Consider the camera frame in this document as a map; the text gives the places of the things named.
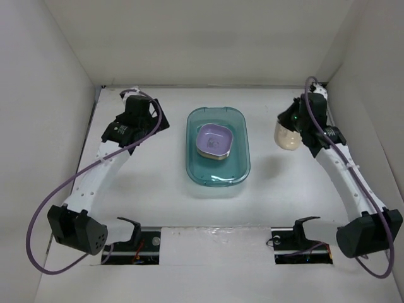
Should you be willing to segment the purple plate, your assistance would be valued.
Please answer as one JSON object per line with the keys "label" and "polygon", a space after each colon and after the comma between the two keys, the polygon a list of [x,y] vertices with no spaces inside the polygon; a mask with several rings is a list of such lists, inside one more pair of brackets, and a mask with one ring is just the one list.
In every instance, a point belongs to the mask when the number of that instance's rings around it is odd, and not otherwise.
{"label": "purple plate", "polygon": [[233,132],[218,124],[208,123],[200,127],[196,137],[197,150],[223,155],[231,151],[234,135]]}

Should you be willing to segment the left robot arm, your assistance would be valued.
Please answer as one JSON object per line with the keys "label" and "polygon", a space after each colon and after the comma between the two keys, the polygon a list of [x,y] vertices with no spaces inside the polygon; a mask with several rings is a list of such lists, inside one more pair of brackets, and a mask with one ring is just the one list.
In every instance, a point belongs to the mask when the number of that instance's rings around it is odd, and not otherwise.
{"label": "left robot arm", "polygon": [[95,205],[135,148],[168,127],[158,100],[142,95],[128,97],[124,112],[101,136],[95,165],[85,171],[62,206],[51,206],[47,213],[57,243],[92,256],[110,244],[110,228],[96,218]]}

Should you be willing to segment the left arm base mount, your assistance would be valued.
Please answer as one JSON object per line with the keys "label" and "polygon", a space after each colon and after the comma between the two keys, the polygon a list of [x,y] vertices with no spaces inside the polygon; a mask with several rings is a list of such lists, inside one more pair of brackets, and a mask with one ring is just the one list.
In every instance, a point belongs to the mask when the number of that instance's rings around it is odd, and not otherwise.
{"label": "left arm base mount", "polygon": [[140,240],[135,246],[126,242],[116,242],[112,252],[111,246],[102,251],[102,265],[159,265],[161,229],[146,228],[140,233]]}

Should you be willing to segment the cream plate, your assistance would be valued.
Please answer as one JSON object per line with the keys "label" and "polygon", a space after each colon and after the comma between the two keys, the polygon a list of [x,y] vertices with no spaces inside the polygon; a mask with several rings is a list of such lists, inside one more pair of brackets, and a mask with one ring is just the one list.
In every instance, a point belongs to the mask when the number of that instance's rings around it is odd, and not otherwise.
{"label": "cream plate", "polygon": [[280,148],[290,151],[298,149],[302,143],[301,135],[297,131],[285,128],[278,121],[275,126],[274,140]]}
{"label": "cream plate", "polygon": [[211,153],[206,153],[203,151],[198,150],[198,153],[205,158],[209,158],[212,160],[224,160],[225,158],[227,158],[229,156],[229,153],[225,153],[223,155],[216,155],[216,154],[211,154]]}

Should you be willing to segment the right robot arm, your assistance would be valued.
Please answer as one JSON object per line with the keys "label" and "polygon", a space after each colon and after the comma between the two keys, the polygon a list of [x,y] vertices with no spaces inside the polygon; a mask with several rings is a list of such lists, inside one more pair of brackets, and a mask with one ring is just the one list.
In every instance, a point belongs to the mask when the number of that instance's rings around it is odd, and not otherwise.
{"label": "right robot arm", "polygon": [[319,218],[312,228],[301,227],[292,232],[292,241],[301,249],[319,240],[337,245],[348,258],[385,251],[403,223],[398,210],[390,210],[371,192],[358,166],[352,160],[347,141],[327,117],[327,99],[320,93],[309,93],[293,100],[292,105],[278,115],[275,142],[284,150],[306,146],[313,158],[330,177],[341,197],[349,223],[337,226],[326,223],[319,228]]}

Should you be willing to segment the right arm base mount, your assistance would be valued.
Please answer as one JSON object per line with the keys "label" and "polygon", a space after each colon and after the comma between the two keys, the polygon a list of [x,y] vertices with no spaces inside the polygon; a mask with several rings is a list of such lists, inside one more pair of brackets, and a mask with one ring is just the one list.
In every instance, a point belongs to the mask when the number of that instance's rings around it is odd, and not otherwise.
{"label": "right arm base mount", "polygon": [[328,244],[319,241],[298,242],[292,227],[272,228],[266,245],[273,249],[275,264],[333,264]]}

